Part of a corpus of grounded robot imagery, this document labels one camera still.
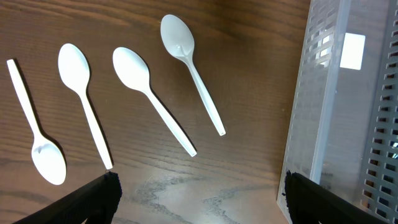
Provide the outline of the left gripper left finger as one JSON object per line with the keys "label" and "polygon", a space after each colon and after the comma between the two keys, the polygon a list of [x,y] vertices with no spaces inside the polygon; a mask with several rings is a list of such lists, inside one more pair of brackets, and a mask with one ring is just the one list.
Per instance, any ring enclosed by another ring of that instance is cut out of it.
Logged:
{"label": "left gripper left finger", "polygon": [[107,172],[15,224],[111,223],[121,196],[118,174]]}

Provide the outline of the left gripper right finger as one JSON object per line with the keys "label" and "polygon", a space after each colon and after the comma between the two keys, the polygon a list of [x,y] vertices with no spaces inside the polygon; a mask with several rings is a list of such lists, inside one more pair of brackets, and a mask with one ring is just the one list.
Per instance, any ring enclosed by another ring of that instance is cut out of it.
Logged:
{"label": "left gripper right finger", "polygon": [[302,174],[286,172],[285,199],[293,224],[383,224]]}

